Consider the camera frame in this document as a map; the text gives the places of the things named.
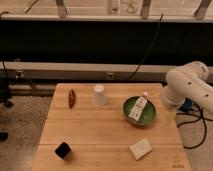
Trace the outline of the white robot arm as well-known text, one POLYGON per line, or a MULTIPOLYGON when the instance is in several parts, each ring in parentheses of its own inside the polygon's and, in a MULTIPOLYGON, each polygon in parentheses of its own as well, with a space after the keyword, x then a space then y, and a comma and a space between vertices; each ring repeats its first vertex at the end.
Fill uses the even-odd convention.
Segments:
POLYGON ((174 67, 167 72, 167 85, 161 94, 166 123, 175 119, 176 110, 183 105, 186 98, 213 114, 213 87, 206 83, 208 76, 208 67, 199 61, 174 67))

